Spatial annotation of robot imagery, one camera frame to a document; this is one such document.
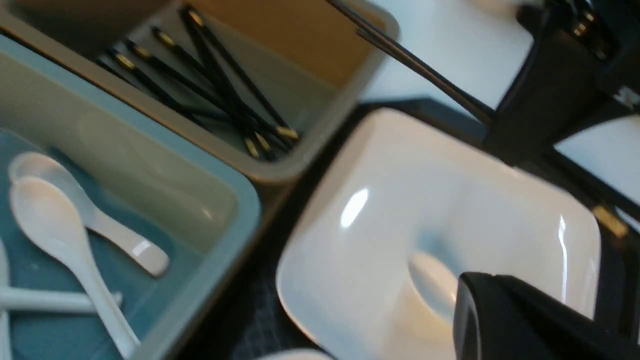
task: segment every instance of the spoon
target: spoon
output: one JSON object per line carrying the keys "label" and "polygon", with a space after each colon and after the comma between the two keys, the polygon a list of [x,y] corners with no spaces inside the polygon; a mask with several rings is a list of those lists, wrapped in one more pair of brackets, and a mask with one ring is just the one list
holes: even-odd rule
{"label": "spoon", "polygon": [[24,176],[39,177],[55,185],[73,202],[84,226],[111,240],[151,275],[160,276],[168,267],[169,257],[162,249],[98,209],[74,176],[56,160],[37,152],[24,152],[9,164],[9,178],[15,183]]}
{"label": "spoon", "polygon": [[77,277],[120,355],[130,358],[140,341],[100,276],[82,219],[71,200],[51,183],[36,177],[19,179],[13,184],[9,198],[22,231]]}
{"label": "spoon", "polygon": [[458,278],[440,260],[416,252],[409,258],[409,274],[415,290],[440,317],[453,323]]}

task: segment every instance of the table surface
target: table surface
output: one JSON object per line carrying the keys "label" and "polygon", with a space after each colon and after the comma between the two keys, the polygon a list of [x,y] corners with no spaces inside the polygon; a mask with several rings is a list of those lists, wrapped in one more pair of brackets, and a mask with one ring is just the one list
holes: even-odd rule
{"label": "table surface", "polygon": [[[513,12],[480,4],[525,0],[370,0],[400,25],[399,43],[464,91],[496,107],[522,66],[532,36]],[[363,101],[430,97],[458,104],[429,81],[387,58],[363,93]],[[640,203],[640,117],[608,122],[556,148],[613,188]]]}

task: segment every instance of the white plate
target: white plate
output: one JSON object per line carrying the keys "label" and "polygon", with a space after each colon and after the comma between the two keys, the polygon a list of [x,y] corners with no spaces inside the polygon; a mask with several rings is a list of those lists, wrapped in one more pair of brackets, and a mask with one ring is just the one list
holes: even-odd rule
{"label": "white plate", "polygon": [[261,357],[259,360],[332,360],[315,350],[289,350]]}
{"label": "white plate", "polygon": [[451,324],[410,279],[419,251],[456,276],[515,275],[593,317],[600,233],[591,213],[392,110],[368,116],[327,171],[280,260],[280,301],[337,359],[454,359]]}

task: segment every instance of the white ceramic spoon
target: white ceramic spoon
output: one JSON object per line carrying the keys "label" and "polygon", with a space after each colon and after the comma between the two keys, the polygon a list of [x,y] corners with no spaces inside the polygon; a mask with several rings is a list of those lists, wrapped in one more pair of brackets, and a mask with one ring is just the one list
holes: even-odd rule
{"label": "white ceramic spoon", "polygon": [[261,357],[258,360],[332,360],[327,355],[315,350],[288,350]]}
{"label": "white ceramic spoon", "polygon": [[425,252],[409,258],[409,274],[423,301],[438,315],[453,323],[458,296],[458,278],[440,260]]}
{"label": "white ceramic spoon", "polygon": [[30,176],[13,184],[9,198],[22,231],[77,277],[120,355],[130,358],[140,341],[100,276],[82,219],[71,200],[51,183]]}
{"label": "white ceramic spoon", "polygon": [[[122,294],[113,293],[112,296],[113,301],[120,307]],[[0,288],[0,309],[79,315],[95,314],[95,306],[85,294],[20,288]]]}
{"label": "white ceramic spoon", "polygon": [[39,177],[59,188],[80,212],[84,226],[111,240],[153,276],[166,270],[169,257],[164,251],[98,209],[74,176],[56,160],[37,152],[22,153],[9,164],[9,178],[15,183],[24,176]]}
{"label": "white ceramic spoon", "polygon": [[[9,264],[4,244],[0,240],[0,288],[9,286]],[[9,332],[9,312],[0,307],[0,360],[11,360],[11,337]]]}

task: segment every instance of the teal tray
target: teal tray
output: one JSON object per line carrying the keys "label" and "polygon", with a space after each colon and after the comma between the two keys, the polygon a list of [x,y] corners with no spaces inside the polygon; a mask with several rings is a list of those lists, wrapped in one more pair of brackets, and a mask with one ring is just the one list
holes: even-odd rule
{"label": "teal tray", "polygon": [[[174,354],[230,275],[260,220],[250,182],[101,89],[0,36],[0,236],[12,286],[81,291],[74,276],[32,245],[8,206],[6,168],[24,151],[65,165],[104,212],[170,257],[155,279],[90,233],[99,270],[124,294],[141,339],[134,359]],[[11,313],[15,359],[119,359],[96,316]]]}

